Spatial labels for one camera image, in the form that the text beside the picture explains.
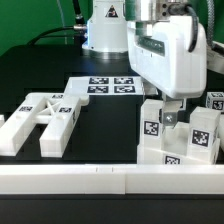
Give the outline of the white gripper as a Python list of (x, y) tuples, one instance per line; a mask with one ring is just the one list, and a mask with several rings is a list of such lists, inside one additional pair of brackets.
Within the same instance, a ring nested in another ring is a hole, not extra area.
[(178, 112), (186, 109), (183, 98), (200, 97), (206, 87), (206, 35), (198, 24), (196, 46), (189, 52), (193, 36), (190, 16), (171, 16), (151, 30), (152, 36), (137, 35), (137, 23), (127, 23), (129, 61), (137, 74), (168, 95), (162, 97), (161, 119), (165, 127), (174, 127)]

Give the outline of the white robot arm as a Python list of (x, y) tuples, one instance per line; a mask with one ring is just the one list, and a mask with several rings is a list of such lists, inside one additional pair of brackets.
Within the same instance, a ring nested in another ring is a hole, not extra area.
[(198, 98), (206, 86), (207, 51), (224, 56), (213, 40), (214, 1), (207, 0), (204, 28), (188, 0), (93, 0), (86, 53), (129, 57), (130, 66), (163, 93), (162, 123), (177, 123), (181, 101)]

